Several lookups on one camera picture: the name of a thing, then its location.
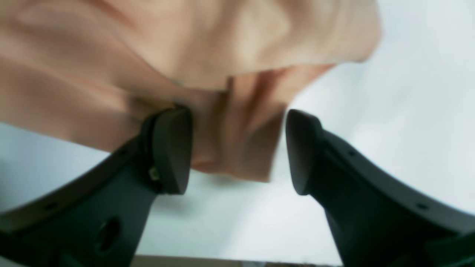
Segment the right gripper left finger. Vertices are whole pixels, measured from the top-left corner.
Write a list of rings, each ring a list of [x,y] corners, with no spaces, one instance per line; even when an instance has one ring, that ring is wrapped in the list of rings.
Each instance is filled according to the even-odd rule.
[[[128,267],[151,205],[189,182],[192,116],[149,116],[141,133],[81,177],[1,214],[1,256],[28,267]]]

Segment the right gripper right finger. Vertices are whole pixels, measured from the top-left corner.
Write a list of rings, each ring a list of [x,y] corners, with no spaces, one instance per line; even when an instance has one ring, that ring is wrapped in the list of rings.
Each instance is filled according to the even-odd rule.
[[[473,215],[412,189],[319,119],[292,109],[285,125],[292,184],[324,209],[345,267],[473,267]]]

